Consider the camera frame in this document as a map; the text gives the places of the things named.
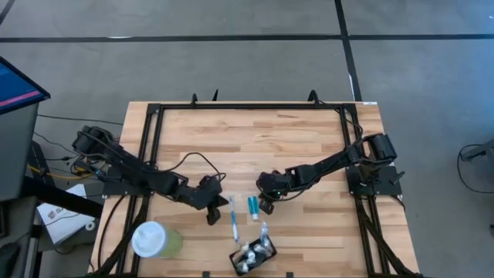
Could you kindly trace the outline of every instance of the black metal frame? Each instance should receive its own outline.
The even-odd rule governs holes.
[[[35,196],[42,202],[58,205],[70,211],[97,219],[101,217],[101,212],[103,212],[103,206],[95,201],[70,194],[65,190],[47,185],[30,177],[24,177],[22,184],[20,198],[26,196]]]
[[[213,97],[213,101],[217,100],[218,98],[218,91],[215,92],[215,96]],[[144,129],[141,137],[141,142],[140,142],[140,148],[139,148],[139,159],[144,160],[144,153],[146,151],[146,146],[147,146],[147,141],[149,138],[149,131],[151,129],[151,119],[152,117],[156,114],[157,115],[157,120],[156,120],[156,126],[154,127],[154,137],[151,143],[151,157],[149,160],[149,163],[151,165],[156,164],[156,159],[157,159],[157,151],[158,151],[158,145],[159,145],[159,140],[160,140],[160,135],[161,135],[161,128],[163,125],[163,119],[164,119],[164,112],[166,110],[172,110],[172,109],[178,109],[178,110],[190,110],[190,109],[202,109],[202,110],[210,110],[210,109],[234,109],[234,110],[259,110],[259,109],[297,109],[297,110],[318,110],[318,109],[323,109],[323,110],[340,110],[340,111],[347,111],[348,114],[351,116],[351,120],[353,123],[358,124],[358,116],[357,116],[357,109],[355,107],[354,103],[326,103],[326,104],[321,104],[319,102],[319,97],[317,96],[317,93],[315,91],[311,91],[308,99],[309,103],[198,103],[198,98],[194,94],[192,96],[192,101],[190,103],[174,103],[174,104],[169,104],[169,103],[150,103],[148,104],[147,111],[146,111],[146,118],[144,121]],[[340,113],[340,122],[341,122],[341,127],[342,127],[342,133],[343,133],[343,139],[345,142],[345,146],[349,146],[351,144],[351,139],[350,139],[350,132],[348,129],[348,123],[347,123],[347,118],[345,113]],[[359,130],[357,129],[356,126],[354,126],[354,133],[356,137],[359,137]],[[142,206],[140,207],[140,210],[144,210],[144,212],[147,214],[148,206],[149,206],[149,195],[145,195],[143,197],[143,202]],[[124,226],[124,231],[123,234],[125,235],[129,228],[130,225],[132,224],[133,218],[134,218],[134,213],[135,213],[135,205],[136,205],[136,200],[137,196],[132,195],[130,197],[130,202],[127,208],[127,217],[125,221],[125,226]],[[360,195],[354,195],[354,201],[355,205],[357,208],[357,217],[359,218],[359,228],[360,228],[360,235],[362,238],[362,245],[363,245],[363,250],[364,250],[364,257],[365,257],[365,262],[366,262],[366,269],[367,269],[367,274],[369,277],[378,277],[382,275],[391,275],[390,274],[390,269],[388,265],[388,260],[387,260],[387,254],[391,253],[391,249],[389,249],[389,246],[386,244],[384,239],[382,238],[382,232],[381,232],[381,225],[379,223],[379,215],[377,213],[377,205],[375,202],[374,198],[369,198],[369,209],[370,209],[370,215],[372,219],[372,227],[368,226],[368,223],[365,223],[365,221],[362,221],[364,217],[368,217],[367,214],[365,214],[364,211],[364,204],[362,202],[362,198]],[[382,273],[376,273],[374,269],[374,263],[372,260],[372,254],[371,254],[371,245],[369,242],[369,238],[367,235],[367,231],[371,233],[371,235],[376,239],[377,243],[379,246],[384,245],[384,248],[381,249],[379,248],[379,258],[381,261],[381,269]],[[139,269],[139,262],[140,262],[140,257],[134,254],[134,257],[132,259],[132,267],[130,273],[123,273],[124,271],[124,264],[125,264],[125,256],[126,253],[124,252],[118,262],[117,262],[117,274],[130,274],[137,276],[137,271]],[[293,273],[287,273],[287,276],[293,276]]]

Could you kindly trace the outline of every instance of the wooden tabletop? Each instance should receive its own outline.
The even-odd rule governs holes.
[[[137,155],[148,103],[131,102],[127,110],[120,143]],[[364,134],[384,132],[375,103],[357,103]],[[147,158],[151,149],[148,141]],[[235,196],[236,219],[241,241],[259,237],[261,224],[253,222],[247,198],[258,195],[255,180],[262,171],[298,164],[313,164],[343,149],[340,118],[332,110],[167,110],[158,148],[157,166],[169,168],[185,154],[204,154],[219,171],[227,174],[222,196]],[[190,156],[177,170],[197,185],[204,175],[214,174],[198,156]],[[100,230],[93,250],[96,266],[98,244],[104,223],[118,197],[106,200]],[[129,197],[110,220],[103,242],[106,259],[120,241]],[[377,198],[384,238],[401,261],[418,271],[403,208],[392,198]],[[141,259],[139,276],[235,276],[228,255],[238,247],[232,238],[229,206],[220,208],[222,217],[209,226],[206,210],[197,211],[185,204],[151,197],[148,220],[172,227],[184,238],[184,247],[174,259]],[[300,197],[275,204],[271,215],[260,214],[269,226],[269,236],[278,255],[252,271],[250,276],[366,276],[364,253],[353,198],[348,194],[344,171],[322,178]],[[375,252],[376,271],[378,256]],[[127,252],[130,270],[132,249]]]

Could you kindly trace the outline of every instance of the black stand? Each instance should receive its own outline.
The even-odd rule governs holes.
[[[103,206],[97,202],[67,193],[62,189],[46,185],[30,177],[24,177],[21,196],[35,196],[42,202],[58,205],[70,211],[95,218],[101,217],[101,212],[103,212]]]

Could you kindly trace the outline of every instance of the monitor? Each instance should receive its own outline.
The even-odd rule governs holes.
[[[0,56],[0,115],[49,98],[48,92]]]

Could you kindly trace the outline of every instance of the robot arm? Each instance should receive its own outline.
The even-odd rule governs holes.
[[[364,152],[366,142],[370,152],[368,156]],[[365,181],[379,167],[390,164],[396,157],[389,137],[385,134],[373,134],[315,164],[287,168],[285,174],[278,171],[271,174],[263,172],[256,182],[261,191],[259,207],[271,214],[273,202],[282,201],[282,196],[289,192],[303,192],[319,182],[323,176],[356,164],[360,165],[361,180]]]
[[[182,202],[197,210],[208,208],[208,223],[219,218],[217,207],[228,204],[222,192],[221,176],[204,176],[198,187],[188,186],[188,178],[173,171],[158,171],[126,152],[113,140],[109,131],[99,127],[83,127],[72,144],[74,150],[90,160],[111,164],[130,185],[147,188],[174,202]]]

